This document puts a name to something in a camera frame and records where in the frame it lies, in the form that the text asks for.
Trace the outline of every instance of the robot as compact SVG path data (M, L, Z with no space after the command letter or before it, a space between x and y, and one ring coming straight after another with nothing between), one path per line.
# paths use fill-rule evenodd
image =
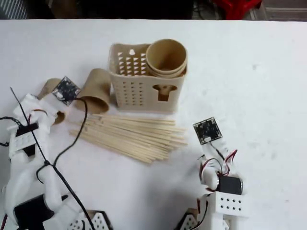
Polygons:
M197 199L196 212L187 212L180 221L178 230L235 230L240 218L249 216L249 198L245 195L241 176L236 171L233 159L237 150L230 152L224 158L223 154L212 144L212 141L222 138L214 117L195 123L194 129L204 147L211 145L217 152L217 158L198 160L199 178L206 186L207 193Z
M19 226L19 230L113 229L105 212L86 211L69 185L66 186L70 193L62 194L60 185L66 180L55 163L50 163L50 127L55 123L58 112L69 110L78 92L79 89L65 77L52 93L41 100L27 94L13 111L13 120L17 122L8 127L11 175L3 190L6 217ZM38 181L43 188L40 194L35 193L37 187L33 188Z
M11 221L19 225L20 230L66 229L81 212L70 194L61 194L60 180L52 167L45 167L38 173L44 193L34 197L29 194L34 182L38 180L35 176L36 171L45 162L31 131L34 132L46 160L49 161L48 136L61 107L55 100L53 102L56 106L50 104L48 99L50 97L47 96L38 100L27 94L21 104L30 125L18 106L13 114L22 126L14 124L8 127L11 134L11 175L5 188L5 211Z

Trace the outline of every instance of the bundle of wooden sticks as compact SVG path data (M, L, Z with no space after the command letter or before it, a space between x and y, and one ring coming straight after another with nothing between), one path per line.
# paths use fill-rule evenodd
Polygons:
M80 138L145 163L168 159L175 148L187 145L174 120L119 115L93 115ZM72 130L74 136L78 130Z

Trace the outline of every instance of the red chair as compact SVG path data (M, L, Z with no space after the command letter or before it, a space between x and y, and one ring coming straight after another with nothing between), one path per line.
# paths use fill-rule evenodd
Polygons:
M259 8L262 0L213 0L226 11L226 20L241 20L250 9Z

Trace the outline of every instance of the perforated white block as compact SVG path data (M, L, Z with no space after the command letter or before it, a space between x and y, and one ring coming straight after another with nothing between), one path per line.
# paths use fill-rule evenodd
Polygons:
M196 219L193 217L192 214L189 214L184 219L180 230L189 230L197 225Z
M95 227L95 230L109 230L108 225L106 224L106 220L102 213L96 212L92 219L92 223ZM82 212L78 219L76 219L73 223L69 225L67 230L82 230L84 226L84 230L92 230L90 223Z
M213 212L238 217L249 216L249 200L245 195L215 192L209 199Z
M33 131L35 136L39 136L39 129L36 129ZM30 145L34 145L35 140L31 132L22 134L18 137L11 138L10 140L10 154L14 156L15 152L18 150L22 150L25 147L28 147Z

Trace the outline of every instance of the tipped paper cup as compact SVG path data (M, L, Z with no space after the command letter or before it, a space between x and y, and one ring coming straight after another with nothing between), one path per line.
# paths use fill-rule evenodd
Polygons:
M148 47L146 61L153 75L174 78L168 76L180 75L180 70L184 70L187 65L187 51L180 42L163 39Z
M109 110L111 79L104 69L93 69L78 97L86 100L88 111L92 114L105 113ZM77 109L85 110L84 103L76 101Z

